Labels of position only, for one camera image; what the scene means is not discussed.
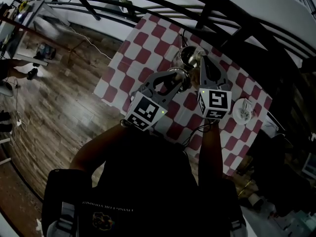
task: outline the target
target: checkered tablecloth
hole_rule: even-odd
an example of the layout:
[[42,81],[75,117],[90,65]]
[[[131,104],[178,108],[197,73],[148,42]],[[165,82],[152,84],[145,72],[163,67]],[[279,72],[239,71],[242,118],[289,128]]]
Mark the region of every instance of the checkered tablecloth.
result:
[[[130,95],[154,72],[170,68],[179,50],[183,29],[156,16],[146,14],[130,33],[103,74],[94,94],[125,115]],[[232,105],[239,98],[249,99],[257,117],[247,125],[238,125],[231,112],[220,121],[220,137],[224,173],[232,175],[254,142],[272,102],[271,97],[249,74],[210,44],[185,31],[188,45],[201,46],[209,57],[227,71],[232,86]],[[195,89],[177,94],[169,104],[167,114],[154,126],[157,134],[171,142],[183,143],[202,124]],[[186,151],[198,158],[202,133],[197,131]]]

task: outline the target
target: wooden floor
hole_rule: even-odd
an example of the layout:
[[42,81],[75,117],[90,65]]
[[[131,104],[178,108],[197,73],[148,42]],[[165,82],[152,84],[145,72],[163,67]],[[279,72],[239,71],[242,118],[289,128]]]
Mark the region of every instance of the wooden floor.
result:
[[[73,27],[89,36],[110,57],[121,45],[120,41],[90,29]],[[84,39],[61,26],[40,25],[37,30],[44,28],[48,29],[46,36],[70,48]],[[41,39],[27,35],[24,41],[24,48],[27,49],[21,51],[34,55],[40,42]],[[87,41],[77,47],[76,52],[83,59],[75,55],[69,59],[70,53],[57,48],[55,59],[47,67],[39,67],[36,79],[18,81],[18,111],[27,125],[27,131],[16,128],[14,146],[7,143],[5,147],[23,177],[41,197],[51,170],[67,168],[83,144],[116,125],[122,118],[118,110],[113,110],[92,94],[107,69],[109,59]],[[32,67],[30,64],[19,70],[26,73]],[[0,95],[0,104],[1,109],[11,112],[12,123],[15,124],[16,96]],[[93,175],[94,184],[101,172],[102,169],[98,169]]]

